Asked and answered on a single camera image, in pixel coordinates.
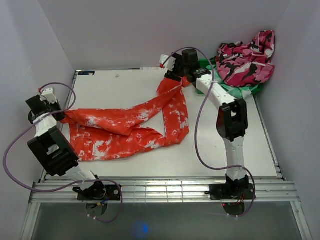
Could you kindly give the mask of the orange white tie-dye trousers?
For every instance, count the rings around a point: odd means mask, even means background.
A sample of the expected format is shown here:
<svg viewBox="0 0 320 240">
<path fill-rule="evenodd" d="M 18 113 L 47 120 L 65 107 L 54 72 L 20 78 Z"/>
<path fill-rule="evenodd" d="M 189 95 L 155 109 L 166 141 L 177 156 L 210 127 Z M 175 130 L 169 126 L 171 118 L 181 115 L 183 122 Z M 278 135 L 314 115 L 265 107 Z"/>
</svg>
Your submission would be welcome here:
<svg viewBox="0 0 320 240">
<path fill-rule="evenodd" d="M 128 158 L 162 147 L 180 144 L 189 133 L 189 116 L 183 88 L 164 78 L 157 96 L 122 109 L 75 109 L 61 121 L 69 126 L 70 143 L 82 162 Z"/>
</svg>

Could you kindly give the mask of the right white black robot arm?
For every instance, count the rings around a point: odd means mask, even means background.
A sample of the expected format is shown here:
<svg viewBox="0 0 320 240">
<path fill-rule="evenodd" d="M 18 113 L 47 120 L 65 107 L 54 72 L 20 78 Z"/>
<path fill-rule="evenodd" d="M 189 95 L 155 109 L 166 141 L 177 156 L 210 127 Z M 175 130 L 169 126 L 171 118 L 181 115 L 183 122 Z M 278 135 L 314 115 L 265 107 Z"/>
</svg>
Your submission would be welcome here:
<svg viewBox="0 0 320 240">
<path fill-rule="evenodd" d="M 185 48 L 180 54 L 161 55 L 160 67 L 166 69 L 166 77 L 181 81 L 187 79 L 198 91 L 205 94 L 216 107 L 216 129 L 226 151 L 225 183 L 211 184 L 206 194 L 211 200 L 249 199 L 253 187 L 245 170 L 243 143 L 248 129 L 247 103 L 231 96 L 216 80 L 212 62 L 201 67 L 197 50 Z"/>
</svg>

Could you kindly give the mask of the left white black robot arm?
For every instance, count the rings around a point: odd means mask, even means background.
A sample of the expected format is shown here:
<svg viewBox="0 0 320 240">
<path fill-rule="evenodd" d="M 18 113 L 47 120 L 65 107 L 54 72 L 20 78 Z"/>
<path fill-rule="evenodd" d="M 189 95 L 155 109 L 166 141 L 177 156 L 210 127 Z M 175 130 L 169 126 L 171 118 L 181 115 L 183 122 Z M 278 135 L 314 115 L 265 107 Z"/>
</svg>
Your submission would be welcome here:
<svg viewBox="0 0 320 240">
<path fill-rule="evenodd" d="M 35 126 L 35 136 L 27 145 L 45 171 L 51 175 L 69 177 L 78 182 L 73 190 L 89 200 L 102 200 L 106 187 L 99 177 L 83 170 L 79 157 L 58 128 L 58 122 L 65 119 L 59 101 L 53 93 L 41 93 L 28 100 L 28 119 Z"/>
</svg>

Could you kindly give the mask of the blue label sticker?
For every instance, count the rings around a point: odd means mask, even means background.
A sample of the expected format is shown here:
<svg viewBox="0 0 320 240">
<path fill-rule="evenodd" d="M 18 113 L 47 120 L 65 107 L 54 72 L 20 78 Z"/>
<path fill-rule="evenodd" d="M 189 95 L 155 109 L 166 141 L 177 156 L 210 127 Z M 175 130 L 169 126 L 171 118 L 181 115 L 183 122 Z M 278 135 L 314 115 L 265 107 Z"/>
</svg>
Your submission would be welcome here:
<svg viewBox="0 0 320 240">
<path fill-rule="evenodd" d="M 95 71 L 79 71 L 78 75 L 79 76 L 94 76 L 95 75 Z"/>
</svg>

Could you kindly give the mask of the pink camouflage garment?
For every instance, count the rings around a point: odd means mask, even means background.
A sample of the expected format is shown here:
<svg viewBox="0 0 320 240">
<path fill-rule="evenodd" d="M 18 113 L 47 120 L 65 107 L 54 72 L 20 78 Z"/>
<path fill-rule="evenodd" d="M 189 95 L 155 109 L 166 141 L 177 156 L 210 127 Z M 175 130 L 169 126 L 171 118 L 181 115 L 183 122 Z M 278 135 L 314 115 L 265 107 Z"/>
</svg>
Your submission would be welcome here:
<svg viewBox="0 0 320 240">
<path fill-rule="evenodd" d="M 266 83 L 275 71 L 271 63 L 276 33 L 260 31 L 251 42 L 221 43 L 215 57 L 220 78 L 230 87 L 254 87 Z"/>
</svg>

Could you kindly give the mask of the mint green white garment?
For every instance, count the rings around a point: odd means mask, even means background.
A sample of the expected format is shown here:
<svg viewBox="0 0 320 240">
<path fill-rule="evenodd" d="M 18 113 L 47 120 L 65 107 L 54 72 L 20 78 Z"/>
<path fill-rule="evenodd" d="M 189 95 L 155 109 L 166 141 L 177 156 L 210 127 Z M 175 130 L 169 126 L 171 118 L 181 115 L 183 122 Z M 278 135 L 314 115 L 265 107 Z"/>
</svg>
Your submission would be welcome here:
<svg viewBox="0 0 320 240">
<path fill-rule="evenodd" d="M 218 74 L 217 66 L 213 65 L 213 72 L 214 72 L 214 79 L 215 81 L 231 96 L 233 96 L 236 99 L 246 99 L 247 97 L 251 95 L 255 95 L 262 91 L 263 85 L 258 84 L 255 86 L 245 86 L 245 87 L 233 87 L 228 86 L 224 83 L 224 81 L 221 79 L 220 75 Z"/>
</svg>

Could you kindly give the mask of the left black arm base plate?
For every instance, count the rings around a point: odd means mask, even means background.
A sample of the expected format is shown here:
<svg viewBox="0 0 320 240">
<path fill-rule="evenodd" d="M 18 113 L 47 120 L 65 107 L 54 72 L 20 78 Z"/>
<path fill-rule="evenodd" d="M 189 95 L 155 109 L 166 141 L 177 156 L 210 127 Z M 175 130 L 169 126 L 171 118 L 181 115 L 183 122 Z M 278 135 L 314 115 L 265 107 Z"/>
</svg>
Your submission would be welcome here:
<svg viewBox="0 0 320 240">
<path fill-rule="evenodd" d="M 102 201 L 102 200 L 108 200 L 108 201 L 120 201 L 121 200 L 121 194 L 118 189 L 118 187 L 114 184 L 111 185 L 105 185 L 105 195 L 104 198 L 96 199 L 93 197 L 87 197 L 81 194 L 81 189 L 79 187 L 73 187 L 73 191 L 77 193 L 76 199 L 78 201 Z"/>
</svg>

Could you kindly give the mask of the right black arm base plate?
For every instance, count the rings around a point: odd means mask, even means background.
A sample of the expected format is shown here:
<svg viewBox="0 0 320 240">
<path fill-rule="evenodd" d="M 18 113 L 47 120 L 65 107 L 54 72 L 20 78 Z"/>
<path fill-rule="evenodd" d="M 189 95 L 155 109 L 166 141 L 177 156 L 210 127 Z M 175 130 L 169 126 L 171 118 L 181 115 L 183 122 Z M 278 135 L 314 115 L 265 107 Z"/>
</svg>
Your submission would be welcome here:
<svg viewBox="0 0 320 240">
<path fill-rule="evenodd" d="M 211 200 L 252 200 L 256 198 L 253 185 L 250 183 L 248 186 L 239 189 L 231 189 L 227 184 L 210 184 L 209 189 L 204 192 L 209 195 Z"/>
</svg>

